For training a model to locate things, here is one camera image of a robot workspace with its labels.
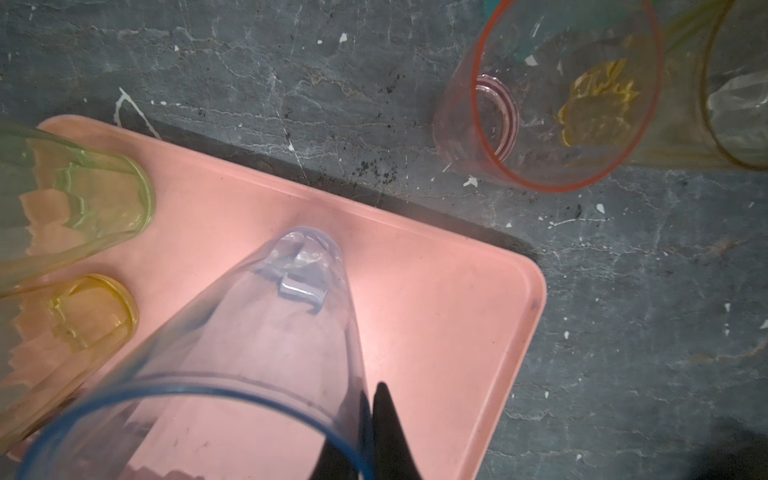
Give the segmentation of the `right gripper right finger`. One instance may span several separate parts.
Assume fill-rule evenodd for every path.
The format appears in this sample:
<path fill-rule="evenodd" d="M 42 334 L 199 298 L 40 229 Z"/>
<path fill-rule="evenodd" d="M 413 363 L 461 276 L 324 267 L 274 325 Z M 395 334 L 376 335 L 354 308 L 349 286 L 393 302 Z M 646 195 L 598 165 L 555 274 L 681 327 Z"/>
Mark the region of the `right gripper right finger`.
<path fill-rule="evenodd" d="M 390 390 L 379 382 L 373 401 L 375 475 L 382 480 L 421 480 Z"/>

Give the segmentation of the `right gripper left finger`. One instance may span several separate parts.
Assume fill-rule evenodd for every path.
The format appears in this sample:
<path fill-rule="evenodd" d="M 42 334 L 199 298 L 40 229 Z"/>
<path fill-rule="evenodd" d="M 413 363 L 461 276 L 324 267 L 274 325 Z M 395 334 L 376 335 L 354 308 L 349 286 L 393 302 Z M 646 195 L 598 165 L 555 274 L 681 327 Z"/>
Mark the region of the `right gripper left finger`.
<path fill-rule="evenodd" d="M 339 449 L 330 439 L 326 439 L 309 479 L 374 478 L 373 418 L 365 392 L 359 395 L 358 406 L 357 446 L 352 450 Z"/>

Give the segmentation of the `tall blue glass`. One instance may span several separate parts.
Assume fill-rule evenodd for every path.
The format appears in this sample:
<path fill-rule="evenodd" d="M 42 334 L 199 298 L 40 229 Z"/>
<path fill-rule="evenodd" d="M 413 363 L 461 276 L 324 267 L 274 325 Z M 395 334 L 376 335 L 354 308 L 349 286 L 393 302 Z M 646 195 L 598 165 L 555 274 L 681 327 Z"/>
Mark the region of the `tall blue glass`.
<path fill-rule="evenodd" d="M 52 421 L 21 479 L 309 479 L 367 394 L 339 246 L 296 227 L 231 268 Z"/>

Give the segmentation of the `pink tray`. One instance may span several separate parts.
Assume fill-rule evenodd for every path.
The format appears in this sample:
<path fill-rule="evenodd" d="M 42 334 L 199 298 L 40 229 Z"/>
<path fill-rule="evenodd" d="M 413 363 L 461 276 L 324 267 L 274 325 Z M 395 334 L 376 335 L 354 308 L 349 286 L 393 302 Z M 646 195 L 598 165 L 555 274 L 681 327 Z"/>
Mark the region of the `pink tray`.
<path fill-rule="evenodd" d="M 219 277 L 309 227 L 341 250 L 370 406 L 386 383 L 423 478 L 476 476 L 546 303 L 531 259 L 82 116 L 41 127 L 136 160 L 157 194 L 145 232 L 75 266 L 115 276 L 140 314 L 81 398 Z"/>

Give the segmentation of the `tall yellow glass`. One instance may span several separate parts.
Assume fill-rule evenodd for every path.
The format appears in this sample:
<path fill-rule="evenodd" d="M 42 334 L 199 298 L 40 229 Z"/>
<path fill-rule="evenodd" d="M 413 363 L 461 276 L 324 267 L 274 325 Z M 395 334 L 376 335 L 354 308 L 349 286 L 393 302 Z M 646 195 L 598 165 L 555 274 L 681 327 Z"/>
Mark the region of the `tall yellow glass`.
<path fill-rule="evenodd" d="M 133 297 L 98 274 L 1 295 L 1 453 L 51 413 L 133 337 Z"/>

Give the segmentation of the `tall green glass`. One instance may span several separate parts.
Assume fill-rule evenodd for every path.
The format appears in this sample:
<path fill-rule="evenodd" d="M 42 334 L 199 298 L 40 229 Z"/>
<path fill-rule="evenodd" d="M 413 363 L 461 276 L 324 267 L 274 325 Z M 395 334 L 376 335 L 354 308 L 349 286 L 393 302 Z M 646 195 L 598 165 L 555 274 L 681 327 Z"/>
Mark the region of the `tall green glass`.
<path fill-rule="evenodd" d="M 1 291 L 123 243 L 151 223 L 155 193 L 132 159 L 1 123 Z"/>

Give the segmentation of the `pink glass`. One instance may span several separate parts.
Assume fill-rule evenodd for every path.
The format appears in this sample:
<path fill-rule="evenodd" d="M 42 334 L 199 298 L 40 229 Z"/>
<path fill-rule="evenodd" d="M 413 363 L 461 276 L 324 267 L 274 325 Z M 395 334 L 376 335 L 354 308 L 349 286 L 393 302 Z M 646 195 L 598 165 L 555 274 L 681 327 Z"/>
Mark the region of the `pink glass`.
<path fill-rule="evenodd" d="M 639 144 L 662 63 L 648 1 L 502 1 L 436 108 L 436 150 L 501 185 L 585 187 Z"/>

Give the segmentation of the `short yellow glass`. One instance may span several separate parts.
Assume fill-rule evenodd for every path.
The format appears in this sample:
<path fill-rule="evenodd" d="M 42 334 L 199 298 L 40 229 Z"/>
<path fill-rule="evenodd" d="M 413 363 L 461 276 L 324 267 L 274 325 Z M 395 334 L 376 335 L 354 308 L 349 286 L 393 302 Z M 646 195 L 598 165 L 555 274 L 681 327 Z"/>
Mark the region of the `short yellow glass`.
<path fill-rule="evenodd" d="M 767 4 L 654 1 L 662 49 L 656 109 L 627 163 L 663 169 L 767 169 Z M 567 147 L 614 147 L 646 117 L 657 47 L 637 14 L 599 41 L 605 60 L 573 81 L 557 113 Z"/>

